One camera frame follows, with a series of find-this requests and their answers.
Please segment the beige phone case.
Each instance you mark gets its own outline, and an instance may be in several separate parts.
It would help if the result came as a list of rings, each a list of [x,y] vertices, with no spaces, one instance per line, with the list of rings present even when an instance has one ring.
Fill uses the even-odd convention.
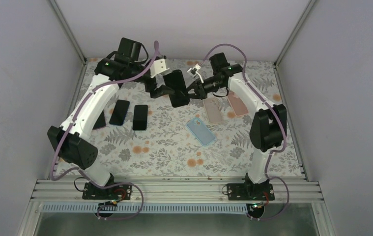
[[[207,118],[209,123],[220,123],[223,121],[223,117],[220,111],[218,99],[213,98],[207,98],[203,100],[203,105],[207,114]]]

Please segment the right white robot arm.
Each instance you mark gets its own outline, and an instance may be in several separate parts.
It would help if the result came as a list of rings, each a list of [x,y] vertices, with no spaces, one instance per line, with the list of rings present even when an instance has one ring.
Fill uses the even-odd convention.
[[[211,92],[228,88],[244,103],[253,115],[249,137],[252,145],[262,154],[254,157],[243,184],[228,185],[230,200],[256,200],[270,192],[268,164],[278,147],[285,147],[287,140],[287,109],[268,100],[248,78],[239,64],[228,63],[224,53],[209,58],[213,76],[196,79],[187,87],[191,99],[203,100]]]

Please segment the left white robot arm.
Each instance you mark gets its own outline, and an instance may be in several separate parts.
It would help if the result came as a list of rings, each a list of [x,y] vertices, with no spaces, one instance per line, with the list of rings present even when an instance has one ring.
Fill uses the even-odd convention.
[[[118,50],[98,62],[87,91],[68,118],[60,126],[49,128],[47,135],[55,151],[52,166],[58,158],[74,164],[59,176],[51,167],[50,180],[57,181],[71,171],[78,171],[95,186],[100,198],[108,199],[114,194],[111,173],[96,160],[98,149],[88,142],[108,101],[118,93],[120,85],[127,82],[143,83],[151,98],[174,94],[172,88],[159,87],[155,80],[157,75],[166,75],[170,70],[165,56],[159,52],[159,42],[154,41],[154,54],[149,61],[138,60],[138,49],[142,46],[140,42],[122,38]]]

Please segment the light-blue phone case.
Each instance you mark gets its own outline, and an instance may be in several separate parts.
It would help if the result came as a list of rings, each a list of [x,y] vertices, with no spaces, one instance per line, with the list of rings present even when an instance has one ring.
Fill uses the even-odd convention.
[[[193,118],[186,123],[187,129],[202,146],[208,146],[216,140],[215,135],[208,129],[200,118]]]

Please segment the pink phone case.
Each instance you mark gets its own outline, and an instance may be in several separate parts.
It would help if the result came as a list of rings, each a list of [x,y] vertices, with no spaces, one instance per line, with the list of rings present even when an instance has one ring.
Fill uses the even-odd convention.
[[[227,96],[228,102],[237,117],[248,114],[248,109],[244,102],[234,92],[230,92]]]

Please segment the blue phone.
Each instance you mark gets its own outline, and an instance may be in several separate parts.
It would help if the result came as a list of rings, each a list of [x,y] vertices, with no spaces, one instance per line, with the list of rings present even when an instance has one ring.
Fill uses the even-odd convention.
[[[127,100],[117,100],[111,114],[109,124],[122,126],[124,124],[130,102]]]

